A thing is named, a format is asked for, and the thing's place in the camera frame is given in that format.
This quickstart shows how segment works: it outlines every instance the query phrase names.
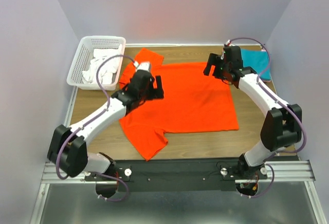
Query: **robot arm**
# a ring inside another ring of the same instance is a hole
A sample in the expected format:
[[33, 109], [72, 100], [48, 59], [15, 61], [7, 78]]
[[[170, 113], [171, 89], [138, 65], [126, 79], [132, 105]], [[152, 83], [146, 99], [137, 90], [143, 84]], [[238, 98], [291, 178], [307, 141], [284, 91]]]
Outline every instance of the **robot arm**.
[[265, 116], [259, 142], [239, 157], [237, 171], [240, 175], [248, 177], [276, 151], [301, 140], [301, 127], [282, 105], [288, 107], [300, 121], [302, 110], [299, 105], [289, 105], [278, 97], [258, 79], [258, 75], [251, 67], [243, 67], [240, 47], [224, 47], [223, 56], [210, 54], [204, 74], [208, 76], [211, 67], [215, 66], [212, 75], [222, 81], [231, 82], [245, 92]]
[[82, 171], [105, 173], [114, 161], [103, 153], [87, 153], [87, 147], [105, 128], [126, 116], [146, 100], [163, 98], [161, 77], [152, 77], [150, 71], [150, 63], [141, 63], [137, 66], [130, 83], [112, 94], [108, 107], [106, 102], [78, 123], [70, 127], [58, 126], [53, 133], [47, 158], [56, 163], [64, 142], [74, 131], [78, 131], [60, 155], [60, 169], [70, 177], [76, 177]]

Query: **orange t-shirt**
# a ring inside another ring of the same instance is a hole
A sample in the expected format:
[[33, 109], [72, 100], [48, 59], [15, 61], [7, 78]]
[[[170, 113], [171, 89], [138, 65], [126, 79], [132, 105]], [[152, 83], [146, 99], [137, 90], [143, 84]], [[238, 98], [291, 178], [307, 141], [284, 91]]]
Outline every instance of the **orange t-shirt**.
[[[146, 101], [120, 119], [125, 135], [146, 160], [167, 145], [165, 133], [239, 129], [230, 87], [203, 74], [206, 62], [162, 65], [163, 56], [147, 49], [135, 60], [151, 62], [151, 73], [161, 76], [164, 91], [163, 99]], [[130, 63], [119, 80], [121, 88], [134, 72]]]

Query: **gray floor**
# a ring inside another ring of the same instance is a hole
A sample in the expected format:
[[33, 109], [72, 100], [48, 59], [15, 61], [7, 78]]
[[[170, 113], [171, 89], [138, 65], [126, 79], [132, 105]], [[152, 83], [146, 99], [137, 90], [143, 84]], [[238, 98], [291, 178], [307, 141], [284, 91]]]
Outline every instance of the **gray floor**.
[[147, 192], [119, 203], [97, 199], [94, 188], [51, 185], [41, 223], [316, 223], [303, 182], [275, 183], [257, 199], [221, 191]]

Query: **cable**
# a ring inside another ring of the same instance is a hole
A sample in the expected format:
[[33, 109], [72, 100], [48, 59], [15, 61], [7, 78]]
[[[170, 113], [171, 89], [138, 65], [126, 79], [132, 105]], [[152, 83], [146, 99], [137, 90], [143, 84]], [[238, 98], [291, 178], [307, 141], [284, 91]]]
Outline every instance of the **cable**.
[[268, 187], [258, 195], [250, 196], [250, 195], [241, 194], [241, 196], [246, 196], [248, 198], [258, 198], [258, 197], [264, 196], [269, 191], [269, 189], [271, 189], [273, 182], [274, 182], [274, 169], [270, 164], [266, 164], [266, 165], [269, 166], [269, 168], [272, 171], [272, 180], [271, 180], [270, 184], [268, 185]]
[[253, 39], [253, 38], [234, 38], [234, 39], [228, 40], [227, 43], [226, 43], [226, 45], [229, 46], [233, 41], [240, 40], [240, 39], [247, 39], [247, 40], [255, 41], [255, 42], [259, 43], [264, 48], [264, 50], [266, 51], [267, 56], [268, 56], [268, 65], [266, 66], [266, 68], [263, 71], [261, 71], [258, 74], [258, 76], [257, 76], [257, 84], [259, 84], [259, 86], [261, 87], [261, 89], [263, 91], [265, 91], [265, 93], [267, 93], [275, 102], [277, 102], [281, 107], [283, 107], [288, 113], [291, 114], [291, 116], [296, 120], [296, 122], [298, 123], [298, 125], [300, 126], [300, 128], [302, 130], [302, 134], [303, 134], [303, 143], [302, 143], [302, 145], [297, 150], [294, 150], [294, 151], [281, 151], [281, 152], [290, 153], [290, 154], [300, 152], [302, 149], [305, 148], [306, 141], [307, 141], [306, 130], [305, 130], [304, 125], [302, 124], [302, 122], [300, 121], [300, 119], [297, 117], [297, 115], [293, 111], [291, 111], [286, 105], [284, 105], [280, 100], [278, 100], [271, 92], [269, 92], [266, 89], [266, 87], [264, 86], [264, 83], [263, 82], [259, 82], [260, 77], [269, 69], [269, 67], [271, 65], [272, 59], [270, 57], [270, 54], [269, 54], [268, 50], [266, 49], [266, 47], [265, 47], [264, 44], [262, 44], [261, 42], [259, 42], [256, 39]]
[[[72, 137], [74, 137], [79, 131], [83, 130], [86, 126], [88, 126], [90, 123], [92, 123], [93, 121], [95, 121], [96, 119], [98, 119], [101, 115], [103, 115], [109, 108], [109, 102], [110, 102], [110, 97], [108, 95], [108, 93], [106, 92], [106, 90], [104, 89], [104, 87], [102, 86], [102, 84], [100, 83], [99, 81], [99, 78], [98, 78], [98, 74], [99, 74], [99, 71], [100, 69], [110, 60], [112, 60], [113, 58], [116, 58], [116, 57], [123, 57], [123, 58], [128, 58], [129, 60], [131, 60], [133, 63], [135, 63], [135, 60], [127, 55], [123, 55], [123, 54], [118, 54], [118, 55], [115, 55], [115, 56], [112, 56], [112, 57], [109, 57], [108, 59], [106, 59], [97, 69], [96, 71], [96, 82], [99, 86], [99, 88], [103, 91], [103, 93], [105, 94], [106, 96], [106, 99], [107, 99], [107, 104], [106, 104], [106, 108], [100, 112], [99, 114], [97, 114], [96, 116], [94, 116], [93, 118], [91, 118], [90, 120], [88, 120], [86, 123], [84, 123], [82, 125], [82, 127], [79, 127], [77, 128], [74, 132], [72, 132], [68, 137], [67, 139], [64, 141], [63, 145], [61, 146], [59, 152], [58, 152], [58, 155], [57, 155], [57, 158], [56, 158], [56, 174], [57, 176], [64, 180], [64, 179], [67, 179], [68, 178], [68, 175], [66, 176], [62, 176], [61, 173], [60, 173], [60, 159], [61, 159], [61, 156], [63, 154], [63, 151], [66, 147], [66, 145], [69, 143], [69, 141], [71, 140]], [[129, 189], [128, 189], [128, 186], [123, 182], [123, 180], [119, 179], [119, 178], [115, 178], [115, 177], [112, 177], [112, 176], [108, 176], [108, 175], [104, 175], [104, 174], [100, 174], [100, 173], [97, 173], [95, 172], [96, 174], [102, 176], [102, 177], [106, 177], [106, 178], [109, 178], [109, 179], [115, 179], [119, 182], [121, 182], [124, 187], [126, 188], [126, 195], [129, 193]], [[122, 197], [121, 199], [116, 199], [116, 200], [110, 200], [110, 199], [106, 199], [108, 201], [121, 201], [123, 200], [126, 195], [124, 197]]]

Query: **white towel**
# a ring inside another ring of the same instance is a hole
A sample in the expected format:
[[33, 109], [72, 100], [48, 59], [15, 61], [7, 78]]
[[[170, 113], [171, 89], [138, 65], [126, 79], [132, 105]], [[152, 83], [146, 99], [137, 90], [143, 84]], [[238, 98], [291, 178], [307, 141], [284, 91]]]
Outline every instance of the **white towel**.
[[[90, 61], [87, 71], [82, 71], [82, 82], [84, 84], [97, 84], [96, 72], [99, 66], [108, 58], [121, 54], [122, 45], [118, 49], [94, 49], [94, 59]], [[112, 84], [113, 74], [118, 71], [120, 57], [115, 57], [105, 63], [99, 71], [99, 81], [101, 84]]]

